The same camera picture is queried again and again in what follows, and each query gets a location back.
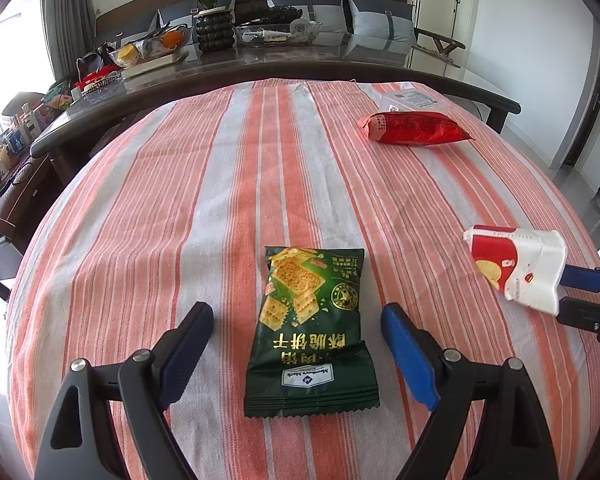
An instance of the snack package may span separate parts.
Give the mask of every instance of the snack package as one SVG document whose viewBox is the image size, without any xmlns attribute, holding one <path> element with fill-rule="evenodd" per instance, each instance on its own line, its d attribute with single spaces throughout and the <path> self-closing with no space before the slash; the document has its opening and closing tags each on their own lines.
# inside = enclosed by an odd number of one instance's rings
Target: snack package
<svg viewBox="0 0 600 480">
<path fill-rule="evenodd" d="M 42 104 L 40 106 L 47 105 L 51 108 L 55 108 L 56 110 L 64 111 L 72 102 L 71 85 L 69 85 L 68 81 L 64 81 L 54 86 L 49 90 L 49 92 L 46 93 L 46 95 L 41 99 Z"/>
<path fill-rule="evenodd" d="M 508 300 L 557 316 L 567 245 L 558 231 L 476 225 L 464 241 L 478 270 Z"/>
<path fill-rule="evenodd" d="M 244 394 L 246 416 L 295 416 L 380 405 L 360 339 L 363 249 L 267 247 L 264 290 Z"/>
<path fill-rule="evenodd" d="M 40 105 L 38 108 L 33 110 L 33 113 L 36 117 L 36 121 L 38 122 L 38 126 L 40 126 L 40 130 L 43 130 L 49 126 L 61 113 L 63 103 L 71 104 L 71 96 L 68 95 L 57 95 L 52 101 L 49 102 L 48 105 Z"/>
<path fill-rule="evenodd" d="M 427 146 L 471 139 L 455 121 L 439 112 L 379 112 L 362 117 L 358 127 L 369 139 L 389 144 Z"/>
</svg>

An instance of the metal screw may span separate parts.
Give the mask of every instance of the metal screw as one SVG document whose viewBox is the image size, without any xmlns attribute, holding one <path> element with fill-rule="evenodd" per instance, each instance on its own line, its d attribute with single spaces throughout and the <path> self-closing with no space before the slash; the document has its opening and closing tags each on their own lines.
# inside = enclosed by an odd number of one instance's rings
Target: metal screw
<svg viewBox="0 0 600 480">
<path fill-rule="evenodd" d="M 134 352 L 132 358 L 136 363 L 141 363 L 142 361 L 146 361 L 149 358 L 149 355 L 151 355 L 150 351 L 146 348 L 141 348 Z"/>
<path fill-rule="evenodd" d="M 507 364 L 509 364 L 509 368 L 512 370 L 522 370 L 522 367 L 524 366 L 523 362 L 517 357 L 510 358 L 509 361 L 507 361 Z"/>
<path fill-rule="evenodd" d="M 449 361 L 450 363 L 457 363 L 460 359 L 462 359 L 462 354 L 454 348 L 445 350 L 443 356 L 445 357 L 445 361 Z"/>
<path fill-rule="evenodd" d="M 80 370 L 83 370 L 86 365 L 87 361 L 84 359 L 76 359 L 73 363 L 71 363 L 71 370 L 74 372 L 79 372 Z"/>
</svg>

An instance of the bottle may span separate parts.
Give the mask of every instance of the bottle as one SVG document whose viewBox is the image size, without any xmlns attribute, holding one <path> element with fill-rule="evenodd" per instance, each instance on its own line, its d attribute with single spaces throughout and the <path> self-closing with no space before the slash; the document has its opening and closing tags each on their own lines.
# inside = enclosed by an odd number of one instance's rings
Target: bottle
<svg viewBox="0 0 600 480">
<path fill-rule="evenodd" d="M 22 140 L 22 134 L 19 130 L 10 131 L 5 137 L 4 140 L 7 142 L 11 153 L 14 155 L 20 155 L 24 151 L 26 144 Z"/>
<path fill-rule="evenodd" d="M 29 146 L 31 144 L 31 138 L 29 137 L 29 133 L 27 131 L 27 125 L 23 122 L 20 122 L 20 118 L 17 115 L 14 115 L 11 118 L 11 129 L 14 132 L 20 132 L 20 140 L 25 146 Z"/>
<path fill-rule="evenodd" d="M 71 88 L 71 97 L 74 98 L 74 103 L 82 97 L 82 90 L 80 90 L 80 87 Z"/>
</svg>

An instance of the table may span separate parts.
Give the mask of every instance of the table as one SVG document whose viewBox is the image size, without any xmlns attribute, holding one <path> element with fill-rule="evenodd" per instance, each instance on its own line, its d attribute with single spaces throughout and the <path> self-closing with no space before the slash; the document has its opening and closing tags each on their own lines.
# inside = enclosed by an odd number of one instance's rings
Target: table
<svg viewBox="0 0 600 480">
<path fill-rule="evenodd" d="M 70 182 L 27 251 L 8 313 L 10 408 L 30 470 L 75 358 L 101 365 L 151 348 L 202 300 L 217 328 L 168 413 L 199 478 L 394 479 L 427 420 L 381 336 L 381 307 L 397 301 L 443 347 L 492 364 L 522 359 L 560 477 L 575 478 L 600 423 L 600 345 L 505 301 L 476 271 L 462 233 L 474 224 L 556 229 L 578 266 L 600 264 L 596 250 L 538 168 L 432 89 L 415 85 L 449 103 L 473 140 L 369 141 L 356 121 L 406 85 L 270 79 L 171 102 Z M 380 408 L 244 417 L 266 245 L 365 248 L 362 335 Z M 142 478 L 120 405 L 112 409 L 131 478 Z M 477 421 L 474 409 L 451 478 L 462 478 Z"/>
<path fill-rule="evenodd" d="M 480 78 L 439 57 L 411 49 L 402 41 L 355 34 L 321 33 L 309 47 L 231 48 L 201 53 L 87 94 L 58 117 L 31 145 L 31 155 L 49 154 L 56 172 L 68 183 L 82 167 L 65 145 L 84 136 L 100 136 L 128 114 L 179 98 L 245 81 L 269 77 L 359 82 L 419 81 L 445 94 L 475 100 L 491 108 L 487 124 L 500 132 L 509 113 L 520 113 L 511 99 L 482 88 Z"/>
</svg>

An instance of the cracker image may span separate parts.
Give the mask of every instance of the cracker image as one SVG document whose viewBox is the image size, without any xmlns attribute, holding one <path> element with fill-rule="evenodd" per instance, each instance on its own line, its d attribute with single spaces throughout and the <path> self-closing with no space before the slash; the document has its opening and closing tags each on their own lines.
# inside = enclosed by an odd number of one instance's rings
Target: cracker image
<svg viewBox="0 0 600 480">
<path fill-rule="evenodd" d="M 307 289 L 294 298 L 294 310 L 300 324 L 311 319 L 320 310 L 318 300 L 311 289 Z"/>
<path fill-rule="evenodd" d="M 314 250 L 287 247 L 286 249 L 280 251 L 278 254 L 275 254 L 274 256 L 270 257 L 271 267 L 278 267 L 282 264 L 282 262 L 289 259 L 294 259 L 296 262 L 301 264 L 302 262 L 305 262 L 309 258 L 313 258 L 314 256 Z"/>
<path fill-rule="evenodd" d="M 274 331 L 280 330 L 285 322 L 288 310 L 289 307 L 284 303 L 280 303 L 278 300 L 269 296 L 260 311 L 260 322 Z"/>
<path fill-rule="evenodd" d="M 292 290 L 294 294 L 300 294 L 307 289 L 316 290 L 324 283 L 324 278 L 305 269 L 294 258 L 280 263 L 273 271 L 272 276 L 283 283 L 286 288 Z"/>
</svg>

